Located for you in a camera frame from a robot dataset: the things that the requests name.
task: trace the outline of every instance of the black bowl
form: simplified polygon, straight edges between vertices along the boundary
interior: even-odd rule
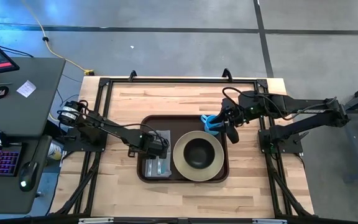
[[[214,147],[205,139],[189,141],[183,151],[186,162],[195,169],[209,167],[215,159]]]

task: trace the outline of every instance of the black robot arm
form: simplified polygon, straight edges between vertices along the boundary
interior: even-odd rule
[[[225,94],[224,91],[227,89],[240,93],[238,104]],[[296,100],[286,95],[257,93],[256,91],[241,92],[232,87],[224,88],[223,93],[226,98],[222,101],[222,110],[211,121],[212,124],[218,125],[211,130],[225,132],[232,143],[239,141],[236,127],[261,116],[291,120],[299,114],[316,114],[286,126],[275,125],[270,127],[268,137],[272,143],[288,139],[291,135],[319,126],[343,127],[349,122],[343,105],[339,104],[336,98]],[[287,118],[288,115],[294,113],[294,116]]]
[[[81,139],[89,144],[99,143],[102,132],[105,132],[119,138],[125,145],[129,146],[129,157],[134,157],[136,152],[146,154],[152,159],[156,156],[164,159],[167,156],[169,143],[158,133],[153,135],[140,129],[127,129],[125,125],[119,125],[102,117],[99,113],[89,110],[81,102],[67,102],[58,113],[58,120],[64,125],[79,130]]]

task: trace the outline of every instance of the blue cup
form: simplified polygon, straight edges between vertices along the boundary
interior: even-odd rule
[[[219,134],[219,131],[210,131],[210,128],[213,128],[219,124],[210,124],[210,122],[212,121],[212,119],[214,119],[216,117],[216,115],[201,115],[201,121],[205,124],[204,125],[204,131],[206,133],[212,134],[212,135],[217,135]]]

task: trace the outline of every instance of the concrete floor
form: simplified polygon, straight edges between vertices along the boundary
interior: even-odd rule
[[[42,24],[84,27],[257,29],[253,0],[34,0]],[[266,29],[358,30],[358,0],[259,0]],[[0,25],[35,25],[18,0],[0,0]],[[39,31],[2,26],[0,45],[36,57],[53,57]],[[225,67],[235,77],[267,77],[258,33],[47,32],[52,48],[98,75],[218,77]],[[267,34],[274,77],[285,79],[294,98],[349,99],[358,90],[358,35]],[[83,73],[66,65],[64,74]],[[63,98],[78,94],[80,83],[62,77]],[[56,96],[52,111],[59,109]],[[342,129],[318,128],[302,140],[315,213],[358,221],[354,156]]]

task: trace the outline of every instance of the wooden tabletop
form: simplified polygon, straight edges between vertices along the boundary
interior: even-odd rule
[[[89,108],[94,106],[99,78],[84,78],[80,99],[87,100]],[[287,94],[283,79],[267,80],[271,93]],[[253,90],[249,84],[116,83],[112,89],[108,118],[119,124],[129,124],[140,123],[152,114],[217,114],[225,86],[242,91]],[[237,98],[236,93],[229,95]],[[276,123],[287,124],[287,121],[278,119]],[[146,184],[136,174],[137,160],[127,156],[128,147],[118,138],[109,136],[99,167],[92,216],[273,217],[265,158],[257,142],[259,129],[259,121],[254,120],[237,129],[239,143],[228,141],[230,174],[219,184]],[[75,152],[64,160],[51,212],[61,208],[76,189],[83,157],[83,152]],[[305,171],[299,158],[284,154],[283,164],[289,189],[302,206],[313,213]],[[280,190],[278,194],[280,208],[284,211]]]

